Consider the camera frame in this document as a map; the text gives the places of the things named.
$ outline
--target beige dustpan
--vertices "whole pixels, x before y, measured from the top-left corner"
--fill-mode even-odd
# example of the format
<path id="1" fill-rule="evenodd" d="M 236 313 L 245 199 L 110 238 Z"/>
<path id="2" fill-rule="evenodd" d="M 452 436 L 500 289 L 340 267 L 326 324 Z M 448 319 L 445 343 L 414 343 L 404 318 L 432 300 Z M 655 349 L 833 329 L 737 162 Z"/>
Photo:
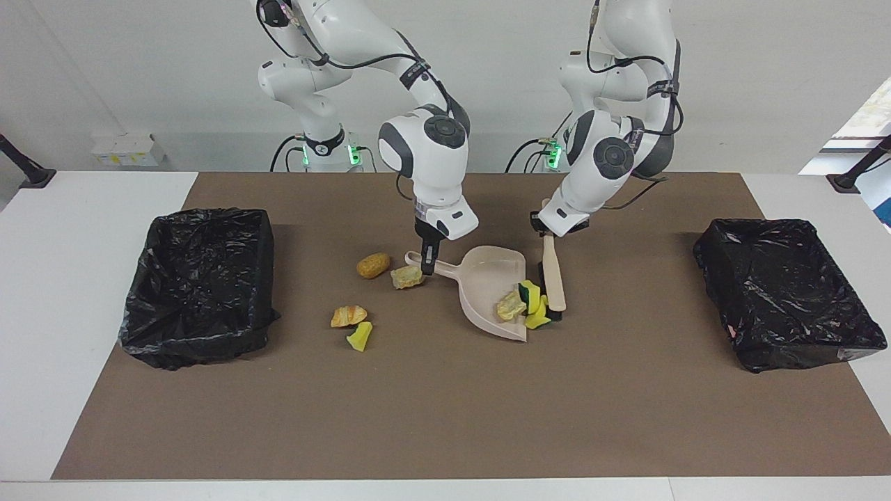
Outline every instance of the beige dustpan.
<path id="1" fill-rule="evenodd" d="M 405 262 L 419 267 L 421 254 L 409 252 Z M 459 266 L 437 261 L 436 272 L 458 282 L 461 308 L 476 327 L 509 340 L 526 341 L 523 316 L 504 322 L 496 313 L 498 302 L 526 280 L 526 258 L 522 254 L 501 247 L 477 247 Z"/>

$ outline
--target black plastic bag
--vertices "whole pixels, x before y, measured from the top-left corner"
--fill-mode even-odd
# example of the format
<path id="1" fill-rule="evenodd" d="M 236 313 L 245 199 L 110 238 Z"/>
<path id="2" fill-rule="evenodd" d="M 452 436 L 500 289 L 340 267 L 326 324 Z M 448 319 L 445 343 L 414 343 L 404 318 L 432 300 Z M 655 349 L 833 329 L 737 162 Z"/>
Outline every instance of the black plastic bag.
<path id="1" fill-rule="evenodd" d="M 127 295 L 121 347 L 171 371 L 262 349 L 278 317 L 273 247 L 264 210 L 196 209 L 155 219 Z"/>
<path id="2" fill-rule="evenodd" d="M 887 348 L 807 221 L 718 219 L 694 254 L 749 371 L 808 369 Z"/>

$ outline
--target white table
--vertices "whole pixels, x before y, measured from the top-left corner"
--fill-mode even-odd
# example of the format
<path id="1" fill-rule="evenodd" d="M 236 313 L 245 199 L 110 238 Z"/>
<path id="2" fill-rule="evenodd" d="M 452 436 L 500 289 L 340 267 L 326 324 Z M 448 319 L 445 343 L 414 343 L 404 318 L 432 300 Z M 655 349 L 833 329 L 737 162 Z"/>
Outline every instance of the white table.
<path id="1" fill-rule="evenodd" d="M 812 221 L 891 333 L 891 235 L 822 177 L 744 176 L 768 218 Z M 886 501 L 891 477 L 50 482 L 117 339 L 145 232 L 196 174 L 61 172 L 0 212 L 0 499 Z M 853 363 L 891 428 L 891 352 Z"/>

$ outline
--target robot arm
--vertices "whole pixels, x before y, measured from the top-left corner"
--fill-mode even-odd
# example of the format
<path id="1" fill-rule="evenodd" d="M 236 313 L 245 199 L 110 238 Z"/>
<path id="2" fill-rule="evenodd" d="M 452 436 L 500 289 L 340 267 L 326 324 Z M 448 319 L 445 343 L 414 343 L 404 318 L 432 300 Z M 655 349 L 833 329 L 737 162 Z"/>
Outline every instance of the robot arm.
<path id="1" fill-rule="evenodd" d="M 572 53 L 560 68 L 577 116 L 565 135 L 572 170 L 539 214 L 558 236 L 583 225 L 633 173 L 652 177 L 671 161 L 680 69 L 671 3 L 597 0 L 590 36 L 611 53 Z M 614 116 L 604 99 L 645 101 L 646 115 Z"/>
<path id="2" fill-rule="evenodd" d="M 265 62 L 257 73 L 260 87 L 269 97 L 289 105 L 297 113 L 304 154 L 311 172 L 347 172 L 356 163 L 348 131 L 337 107 L 318 94 L 350 78 L 352 71 L 315 65 L 312 47 L 275 0 L 249 0 L 257 9 L 264 30 L 286 55 Z"/>
<path id="3" fill-rule="evenodd" d="M 470 120 L 408 40 L 384 24 L 362 0 L 265 0 L 284 21 L 282 50 L 308 64 L 351 71 L 373 67 L 392 73 L 419 107 L 380 128 L 381 158 L 414 183 L 415 228 L 423 239 L 422 269 L 432 275 L 439 243 L 457 240 L 479 225 L 464 199 Z"/>

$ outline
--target brown mat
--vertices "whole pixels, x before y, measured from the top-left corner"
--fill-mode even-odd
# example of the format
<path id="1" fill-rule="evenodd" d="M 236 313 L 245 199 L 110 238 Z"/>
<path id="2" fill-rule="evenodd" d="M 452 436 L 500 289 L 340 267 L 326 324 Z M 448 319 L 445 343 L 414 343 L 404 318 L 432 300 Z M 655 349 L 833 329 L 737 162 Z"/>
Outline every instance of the brown mat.
<path id="1" fill-rule="evenodd" d="M 177 373 L 115 349 L 53 477 L 891 474 L 891 438 L 848 365 L 740 368 L 691 248 L 713 218 L 761 213 L 739 176 L 672 178 L 558 242 L 570 311 L 520 344 L 475 330 L 446 279 L 396 292 L 356 276 L 367 254 L 419 245 L 393 177 L 201 174 L 187 208 L 264 208 L 275 224 L 270 346 Z M 502 245 L 535 276 L 527 213 L 558 181 L 469 177 L 482 226 L 442 257 Z M 327 328 L 354 303 L 375 323 L 364 354 Z"/>

